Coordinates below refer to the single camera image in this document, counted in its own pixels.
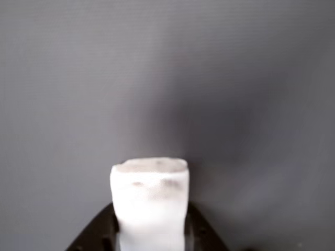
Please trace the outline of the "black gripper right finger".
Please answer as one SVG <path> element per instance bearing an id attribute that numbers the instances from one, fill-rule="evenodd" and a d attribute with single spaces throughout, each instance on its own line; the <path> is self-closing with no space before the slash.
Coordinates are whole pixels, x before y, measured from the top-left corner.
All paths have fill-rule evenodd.
<path id="1" fill-rule="evenodd" d="M 228 251 L 205 217 L 189 202 L 184 227 L 186 251 Z"/>

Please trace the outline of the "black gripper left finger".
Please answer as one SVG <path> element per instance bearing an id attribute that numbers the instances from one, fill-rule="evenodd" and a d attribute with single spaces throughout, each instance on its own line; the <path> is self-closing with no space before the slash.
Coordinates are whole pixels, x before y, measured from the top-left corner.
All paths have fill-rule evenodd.
<path id="1" fill-rule="evenodd" d="M 110 203 L 90 221 L 66 250 L 120 250 L 118 233 L 119 224 L 113 203 Z"/>

